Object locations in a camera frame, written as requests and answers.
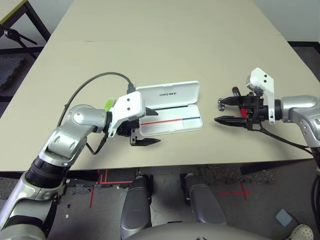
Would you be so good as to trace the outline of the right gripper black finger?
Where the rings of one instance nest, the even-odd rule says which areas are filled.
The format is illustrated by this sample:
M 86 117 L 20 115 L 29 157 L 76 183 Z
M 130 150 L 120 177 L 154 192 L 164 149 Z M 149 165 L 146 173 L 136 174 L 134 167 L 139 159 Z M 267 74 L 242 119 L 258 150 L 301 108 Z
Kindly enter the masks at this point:
M 229 96 L 226 98 L 219 98 L 218 105 L 219 106 L 224 106 L 224 105 L 240 106 L 241 103 L 240 103 L 240 98 L 238 96 Z
M 219 124 L 226 125 L 226 126 L 246 126 L 247 119 L 243 117 L 235 117 L 235 116 L 220 116 L 214 118 Z

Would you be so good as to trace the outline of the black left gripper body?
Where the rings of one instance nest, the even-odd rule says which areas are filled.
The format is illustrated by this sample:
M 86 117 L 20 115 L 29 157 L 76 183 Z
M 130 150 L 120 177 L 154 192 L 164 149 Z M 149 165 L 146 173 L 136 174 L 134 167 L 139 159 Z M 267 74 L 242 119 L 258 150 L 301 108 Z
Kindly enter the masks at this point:
M 131 146 L 138 146 L 136 130 L 140 127 L 138 120 L 124 121 L 117 129 L 119 136 L 128 137 Z

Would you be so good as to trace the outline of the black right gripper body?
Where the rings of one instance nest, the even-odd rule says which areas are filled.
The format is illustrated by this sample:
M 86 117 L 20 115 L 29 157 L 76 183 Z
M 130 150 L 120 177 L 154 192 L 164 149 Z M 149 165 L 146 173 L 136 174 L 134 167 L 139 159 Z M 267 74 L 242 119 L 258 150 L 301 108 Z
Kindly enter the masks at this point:
M 264 105 L 264 99 L 253 92 L 241 97 L 240 108 L 242 115 L 246 116 L 245 128 L 249 131 L 254 130 L 254 125 L 260 125 L 262 121 L 269 119 L 269 110 L 268 106 Z

